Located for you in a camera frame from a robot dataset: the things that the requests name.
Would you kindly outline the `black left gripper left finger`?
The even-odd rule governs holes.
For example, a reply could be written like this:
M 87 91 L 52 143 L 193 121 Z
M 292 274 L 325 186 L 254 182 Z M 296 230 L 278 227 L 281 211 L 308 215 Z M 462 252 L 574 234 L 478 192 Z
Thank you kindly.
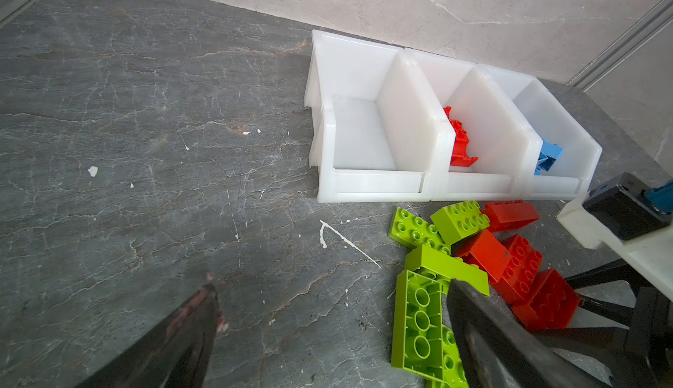
M 201 387 L 220 318 L 217 291 L 204 285 L 80 387 Z

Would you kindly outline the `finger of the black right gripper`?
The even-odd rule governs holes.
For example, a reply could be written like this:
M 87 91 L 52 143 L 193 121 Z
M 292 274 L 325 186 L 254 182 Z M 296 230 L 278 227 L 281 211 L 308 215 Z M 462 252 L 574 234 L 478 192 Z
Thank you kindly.
M 624 349 L 628 334 L 625 328 L 545 329 L 532 334 L 547 347 L 597 359 L 610 370 L 615 383 L 631 382 L 630 362 Z
M 565 281 L 573 289 L 598 286 L 615 281 L 625 281 L 634 295 L 639 293 L 639 273 L 624 259 L 618 259 L 605 265 L 593 268 L 568 277 Z

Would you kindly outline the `red arch lego piece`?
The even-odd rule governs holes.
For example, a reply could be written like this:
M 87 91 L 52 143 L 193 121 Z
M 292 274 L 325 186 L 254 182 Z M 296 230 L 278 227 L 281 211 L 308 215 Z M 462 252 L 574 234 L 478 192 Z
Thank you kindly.
M 467 148 L 470 142 L 468 133 L 460 121 L 451 118 L 450 106 L 445 107 L 443 111 L 445 112 L 445 115 L 449 119 L 450 124 L 456 133 L 450 165 L 469 168 L 478 161 L 478 157 L 471 157 L 467 153 Z

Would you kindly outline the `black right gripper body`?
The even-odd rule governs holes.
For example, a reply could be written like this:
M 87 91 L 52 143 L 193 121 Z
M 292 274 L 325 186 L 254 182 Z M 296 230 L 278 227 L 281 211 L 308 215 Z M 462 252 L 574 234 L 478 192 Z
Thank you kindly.
M 608 247 L 672 298 L 672 182 L 624 172 L 569 202 L 557 221 L 585 248 Z

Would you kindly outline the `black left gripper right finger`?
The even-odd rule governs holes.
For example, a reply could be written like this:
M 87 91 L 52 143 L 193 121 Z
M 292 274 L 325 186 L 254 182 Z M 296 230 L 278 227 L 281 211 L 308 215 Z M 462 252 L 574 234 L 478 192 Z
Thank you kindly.
M 454 279 L 446 304 L 468 386 L 497 386 L 497 363 L 521 387 L 606 386 L 541 344 L 469 283 Z

